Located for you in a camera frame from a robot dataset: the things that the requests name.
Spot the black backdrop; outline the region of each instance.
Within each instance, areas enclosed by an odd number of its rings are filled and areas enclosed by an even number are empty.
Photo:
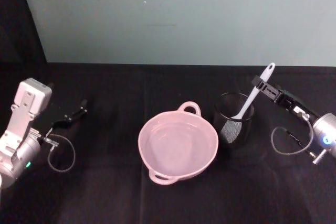
[[[336,223],[336,161],[320,165],[306,154],[283,157],[270,133],[283,125],[301,137],[307,129],[259,95],[248,143],[220,146],[199,176],[159,186],[142,164],[137,138],[156,114],[198,103],[212,121],[216,98],[226,91],[248,93],[263,67],[192,67],[50,64],[0,65],[0,131],[5,130],[18,83],[34,77],[55,88],[48,110],[34,124],[53,119],[89,100],[88,115],[70,131],[77,151],[72,171],[48,168],[48,146],[17,183],[2,192],[0,223]],[[271,83],[303,98],[321,114],[336,113],[336,69],[276,67]],[[64,143],[59,163],[67,165]],[[278,141],[293,151],[293,142]]]
[[[0,62],[46,62],[26,0],[0,0]]]

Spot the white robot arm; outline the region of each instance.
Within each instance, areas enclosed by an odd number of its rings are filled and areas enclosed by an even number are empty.
[[[47,107],[52,90],[29,78],[22,81],[11,106],[12,116],[0,138],[0,188],[14,183],[26,165],[40,151],[41,135],[32,128],[33,121]]]

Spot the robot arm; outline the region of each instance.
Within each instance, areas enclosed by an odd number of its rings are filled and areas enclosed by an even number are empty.
[[[336,157],[336,116],[328,113],[320,116],[315,111],[306,106],[299,98],[283,89],[277,89],[267,82],[264,82],[258,76],[252,81],[252,84],[270,98],[276,105],[286,109],[291,114],[299,119],[309,121],[312,125],[314,138],[317,143],[323,148],[319,155],[308,152],[314,158],[313,163],[318,164],[323,156],[329,152],[333,157]],[[302,143],[293,136],[290,132],[288,134],[296,140],[302,147]]]
[[[19,84],[12,116],[5,133],[0,138],[1,188],[7,188],[20,176],[24,168],[40,151],[39,132],[31,126],[47,107],[52,90],[29,78]]]

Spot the white spatula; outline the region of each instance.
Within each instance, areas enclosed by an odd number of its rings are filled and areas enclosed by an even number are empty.
[[[274,63],[268,65],[267,68],[262,72],[260,78],[264,81],[268,81],[268,79],[273,73],[274,68],[275,68]],[[232,119],[238,119],[238,120],[242,119],[248,107],[250,107],[251,103],[253,102],[254,98],[257,96],[258,93],[259,90],[256,87],[254,87],[240,112],[236,116],[233,116]],[[230,120],[226,121],[220,133],[222,136],[225,137],[227,143],[230,144],[237,138],[242,129],[241,124],[242,124],[241,122],[235,122]]]

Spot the white utensil handle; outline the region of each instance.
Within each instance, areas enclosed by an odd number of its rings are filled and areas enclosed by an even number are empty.
[[[265,70],[262,72],[262,74],[260,75],[260,78],[263,81],[268,81],[268,79],[270,78],[270,76],[273,73],[273,70],[275,68],[275,64],[271,63],[270,65],[268,65]],[[251,103],[253,102],[254,98],[257,96],[257,94],[259,93],[259,89],[257,89],[256,87],[253,88],[251,94],[248,96],[244,106],[242,107],[242,109],[240,110],[240,112],[235,116],[235,118],[239,118],[242,119],[243,115],[245,114],[245,112],[247,111],[248,107],[250,107]]]
[[[267,68],[265,68],[265,70],[262,72],[262,74],[260,75],[260,78],[263,81],[268,81],[268,79],[271,77],[273,70],[275,69],[275,64],[271,63],[270,65],[267,66]]]

